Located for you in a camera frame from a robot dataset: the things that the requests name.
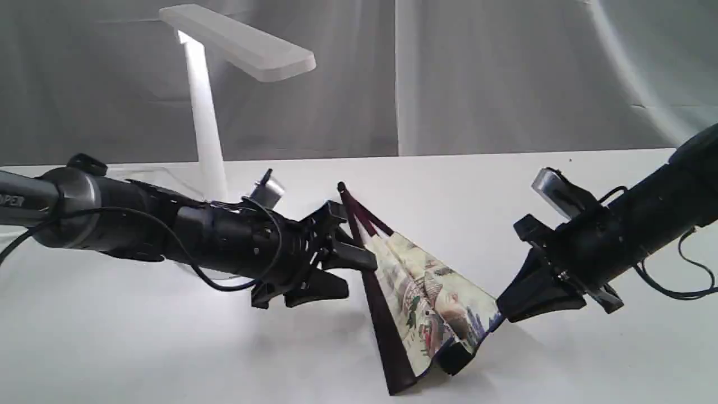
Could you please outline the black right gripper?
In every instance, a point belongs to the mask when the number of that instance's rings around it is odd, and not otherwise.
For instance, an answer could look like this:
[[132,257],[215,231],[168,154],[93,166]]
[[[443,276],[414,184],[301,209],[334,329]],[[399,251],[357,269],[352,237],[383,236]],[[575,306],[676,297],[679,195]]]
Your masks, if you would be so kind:
[[531,245],[521,270],[496,300],[511,323],[559,310],[579,310],[584,296],[607,314],[624,306],[609,285],[618,276],[625,210],[597,208],[557,228],[532,214],[514,223],[521,241]]

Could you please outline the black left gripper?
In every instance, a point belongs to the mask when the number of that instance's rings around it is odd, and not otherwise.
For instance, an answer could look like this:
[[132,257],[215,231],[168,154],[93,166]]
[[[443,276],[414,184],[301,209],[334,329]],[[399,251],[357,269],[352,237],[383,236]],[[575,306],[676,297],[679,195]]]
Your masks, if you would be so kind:
[[374,273],[378,268],[374,253],[340,230],[346,213],[333,200],[298,222],[254,200],[212,201],[208,214],[208,268],[248,279],[238,286],[208,279],[208,286],[223,292],[251,290],[257,309],[267,309],[278,296],[288,309],[347,299],[348,282],[327,270]]

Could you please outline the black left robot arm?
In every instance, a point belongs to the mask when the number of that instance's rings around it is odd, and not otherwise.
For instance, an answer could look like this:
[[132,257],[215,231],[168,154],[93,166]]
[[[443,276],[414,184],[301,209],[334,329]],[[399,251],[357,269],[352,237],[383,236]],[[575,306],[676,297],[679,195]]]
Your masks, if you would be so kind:
[[342,228],[343,204],[328,200],[300,221],[274,207],[284,194],[272,169],[237,203],[187,195],[107,176],[108,167],[83,153],[38,177],[2,171],[2,225],[25,232],[2,250],[7,259],[23,241],[97,251],[117,259],[187,264],[216,291],[251,290],[251,305],[267,309],[349,296],[335,268],[374,273],[374,253]]

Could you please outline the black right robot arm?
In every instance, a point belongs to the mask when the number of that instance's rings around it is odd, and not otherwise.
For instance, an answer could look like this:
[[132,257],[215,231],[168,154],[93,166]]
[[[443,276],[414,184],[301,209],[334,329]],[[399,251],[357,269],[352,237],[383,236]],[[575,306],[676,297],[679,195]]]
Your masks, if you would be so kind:
[[623,301],[610,282],[633,268],[655,290],[679,301],[716,292],[669,291],[645,269],[646,259],[697,227],[716,221],[717,128],[685,141],[666,164],[633,187],[618,186],[602,199],[573,184],[561,171],[543,168],[532,189],[566,222],[550,228],[533,215],[514,224],[531,248],[518,274],[497,299],[512,323],[559,310],[585,307],[585,297],[612,314]]

